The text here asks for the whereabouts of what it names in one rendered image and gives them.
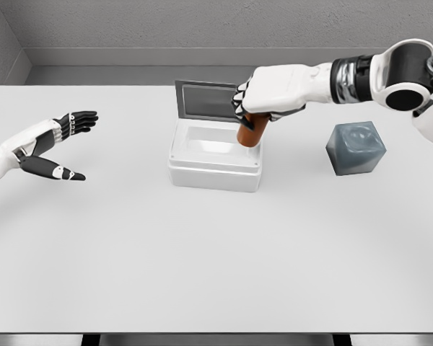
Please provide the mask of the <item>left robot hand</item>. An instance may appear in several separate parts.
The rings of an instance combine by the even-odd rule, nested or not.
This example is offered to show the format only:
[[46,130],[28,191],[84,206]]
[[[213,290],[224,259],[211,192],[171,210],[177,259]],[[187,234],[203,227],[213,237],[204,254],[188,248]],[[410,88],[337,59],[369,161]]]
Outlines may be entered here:
[[44,120],[3,142],[0,145],[0,156],[12,168],[39,177],[84,181],[86,177],[83,174],[45,159],[42,154],[71,136],[90,132],[97,120],[95,111],[70,112],[60,118]]

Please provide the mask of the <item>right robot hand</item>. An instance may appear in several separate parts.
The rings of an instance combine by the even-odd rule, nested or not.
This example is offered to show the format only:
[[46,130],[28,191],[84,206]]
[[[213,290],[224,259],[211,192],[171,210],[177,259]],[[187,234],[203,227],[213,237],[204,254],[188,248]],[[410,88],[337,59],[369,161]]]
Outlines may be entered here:
[[255,128],[248,115],[267,114],[276,121],[302,109],[316,91],[317,66],[300,64],[261,66],[236,88],[232,97],[235,117],[249,130]]

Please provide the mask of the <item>brown cylinder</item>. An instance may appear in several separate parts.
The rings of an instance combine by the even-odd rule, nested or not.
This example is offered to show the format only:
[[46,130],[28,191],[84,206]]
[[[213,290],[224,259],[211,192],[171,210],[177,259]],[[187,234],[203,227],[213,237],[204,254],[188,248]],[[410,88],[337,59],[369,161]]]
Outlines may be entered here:
[[239,144],[248,148],[257,146],[270,118],[271,115],[268,113],[246,114],[246,122],[240,125],[237,132]]

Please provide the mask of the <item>grey box lid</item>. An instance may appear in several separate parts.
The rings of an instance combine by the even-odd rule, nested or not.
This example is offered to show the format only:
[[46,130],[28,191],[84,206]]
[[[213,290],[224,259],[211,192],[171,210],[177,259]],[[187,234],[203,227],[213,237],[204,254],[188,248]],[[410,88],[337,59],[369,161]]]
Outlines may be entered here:
[[238,123],[232,106],[236,88],[230,83],[175,80],[178,117]]

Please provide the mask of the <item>white box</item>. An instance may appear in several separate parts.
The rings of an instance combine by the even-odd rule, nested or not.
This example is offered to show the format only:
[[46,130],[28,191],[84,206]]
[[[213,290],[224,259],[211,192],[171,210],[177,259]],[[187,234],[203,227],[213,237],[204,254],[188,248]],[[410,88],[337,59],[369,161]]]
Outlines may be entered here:
[[263,167],[263,143],[252,148],[236,139],[239,125],[178,119],[168,158],[175,186],[256,192]]

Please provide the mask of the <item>grey cube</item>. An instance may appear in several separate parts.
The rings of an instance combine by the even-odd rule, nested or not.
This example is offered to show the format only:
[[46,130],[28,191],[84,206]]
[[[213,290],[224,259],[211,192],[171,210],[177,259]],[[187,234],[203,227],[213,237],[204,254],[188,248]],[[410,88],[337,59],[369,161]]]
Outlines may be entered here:
[[336,176],[370,173],[387,151],[372,121],[336,125],[325,149]]

